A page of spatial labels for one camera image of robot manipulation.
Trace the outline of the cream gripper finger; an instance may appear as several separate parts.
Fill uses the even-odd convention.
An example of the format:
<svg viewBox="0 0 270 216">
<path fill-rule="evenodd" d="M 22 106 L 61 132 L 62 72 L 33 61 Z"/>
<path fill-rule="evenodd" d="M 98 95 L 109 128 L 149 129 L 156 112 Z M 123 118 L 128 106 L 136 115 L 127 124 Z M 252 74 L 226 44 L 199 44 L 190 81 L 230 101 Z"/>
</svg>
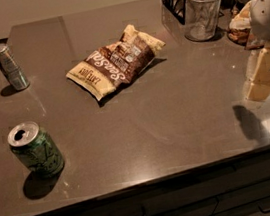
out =
<svg viewBox="0 0 270 216">
<path fill-rule="evenodd" d="M 244 95 L 250 101 L 265 101 L 270 96 L 270 41 L 252 50 L 247 63 Z"/>
</svg>

